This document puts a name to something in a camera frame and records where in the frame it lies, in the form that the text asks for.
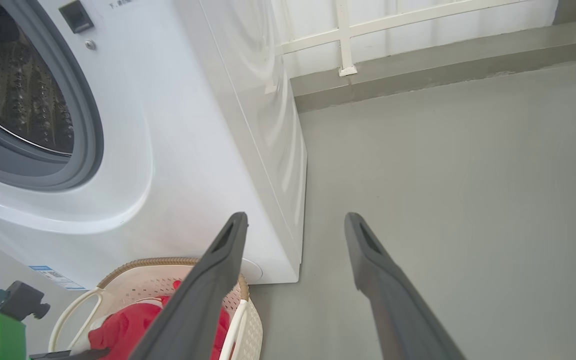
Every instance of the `white plastic basket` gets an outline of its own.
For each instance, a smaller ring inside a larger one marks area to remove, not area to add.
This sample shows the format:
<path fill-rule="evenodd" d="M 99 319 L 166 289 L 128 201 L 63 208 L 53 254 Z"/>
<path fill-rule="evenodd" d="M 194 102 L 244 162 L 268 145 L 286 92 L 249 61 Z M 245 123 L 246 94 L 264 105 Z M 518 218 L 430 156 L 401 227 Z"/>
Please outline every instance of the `white plastic basket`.
<path fill-rule="evenodd" d="M 173 282 L 185 279 L 197 262 L 198 259 L 190 257 L 158 257 L 135 260 L 119 267 L 95 289 L 78 297 L 64 310 L 50 335 L 48 351 L 57 351 L 57 339 L 64 323 L 89 298 L 96 296 L 96 305 L 66 350 L 71 349 L 81 337 L 87 337 L 90 325 L 96 319 L 146 297 L 172 295 L 175 291 Z M 229 360 L 231 350 L 232 360 L 258 360 L 263 328 L 259 314 L 250 301 L 248 284 L 243 275 L 239 275 L 237 284 L 224 297 L 222 305 L 230 315 L 230 327 L 219 360 Z"/>

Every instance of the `black square door lock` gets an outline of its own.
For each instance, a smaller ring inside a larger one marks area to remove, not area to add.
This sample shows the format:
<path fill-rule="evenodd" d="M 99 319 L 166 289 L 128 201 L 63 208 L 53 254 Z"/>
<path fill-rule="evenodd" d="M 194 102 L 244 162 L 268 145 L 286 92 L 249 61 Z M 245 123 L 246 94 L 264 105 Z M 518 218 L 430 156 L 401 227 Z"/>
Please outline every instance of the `black square door lock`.
<path fill-rule="evenodd" d="M 74 34 L 78 34 L 94 27 L 86 9 L 84 9 L 82 2 L 79 0 L 60 7 L 59 12 L 61 12 L 63 18 L 66 19 L 66 23 L 68 23 Z"/>

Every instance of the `front-loading washing machine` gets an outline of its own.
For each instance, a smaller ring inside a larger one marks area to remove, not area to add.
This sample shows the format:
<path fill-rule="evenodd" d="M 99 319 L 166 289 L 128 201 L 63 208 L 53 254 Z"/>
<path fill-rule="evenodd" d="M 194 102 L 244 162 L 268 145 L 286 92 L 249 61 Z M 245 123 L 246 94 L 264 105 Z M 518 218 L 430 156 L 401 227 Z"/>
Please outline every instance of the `front-loading washing machine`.
<path fill-rule="evenodd" d="M 0 0 L 0 250 L 66 289 L 201 256 L 290 283 L 307 153 L 265 0 Z"/>

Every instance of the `green object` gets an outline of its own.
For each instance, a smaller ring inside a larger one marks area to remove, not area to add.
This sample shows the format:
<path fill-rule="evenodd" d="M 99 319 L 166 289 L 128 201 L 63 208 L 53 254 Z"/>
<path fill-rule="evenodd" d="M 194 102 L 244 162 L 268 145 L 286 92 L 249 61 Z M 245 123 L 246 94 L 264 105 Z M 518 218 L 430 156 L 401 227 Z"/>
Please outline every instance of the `green object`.
<path fill-rule="evenodd" d="M 25 360 L 26 326 L 0 312 L 0 360 Z"/>

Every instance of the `gray concrete ledge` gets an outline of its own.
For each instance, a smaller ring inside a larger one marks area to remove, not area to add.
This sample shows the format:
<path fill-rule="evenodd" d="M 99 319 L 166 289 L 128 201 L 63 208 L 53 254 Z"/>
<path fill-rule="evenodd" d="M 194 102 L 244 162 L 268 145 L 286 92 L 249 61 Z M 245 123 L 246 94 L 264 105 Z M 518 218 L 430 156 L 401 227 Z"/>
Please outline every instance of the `gray concrete ledge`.
<path fill-rule="evenodd" d="M 534 71 L 576 62 L 576 22 L 357 63 L 358 73 L 328 70 L 291 79 L 297 110 L 309 112 L 379 96 Z"/>

